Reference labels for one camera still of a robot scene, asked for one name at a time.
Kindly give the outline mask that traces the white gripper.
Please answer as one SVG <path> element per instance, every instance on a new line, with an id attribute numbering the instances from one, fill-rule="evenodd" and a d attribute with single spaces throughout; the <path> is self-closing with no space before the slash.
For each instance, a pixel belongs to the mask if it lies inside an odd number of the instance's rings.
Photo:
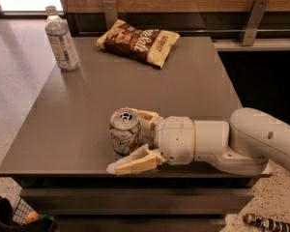
<path id="1" fill-rule="evenodd" d="M 170 116 L 165 119 L 157 112 L 131 108 L 141 124 L 143 141 L 154 138 L 155 150 L 147 144 L 106 167 L 113 175 L 129 175 L 157 169 L 167 162 L 170 165 L 189 164 L 194 156 L 195 130 L 189 117 Z"/>

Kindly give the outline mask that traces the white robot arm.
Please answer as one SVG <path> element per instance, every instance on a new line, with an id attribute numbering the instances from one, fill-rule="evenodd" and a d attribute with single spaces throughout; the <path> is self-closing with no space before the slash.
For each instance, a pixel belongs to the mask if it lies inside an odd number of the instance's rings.
<path id="1" fill-rule="evenodd" d="M 222 172 L 256 176 L 272 160 L 290 172 L 290 125 L 248 107 L 235 110 L 227 122 L 167 117 L 155 127 L 154 145 L 139 147 L 106 171 L 129 175 L 164 163 L 207 162 Z"/>

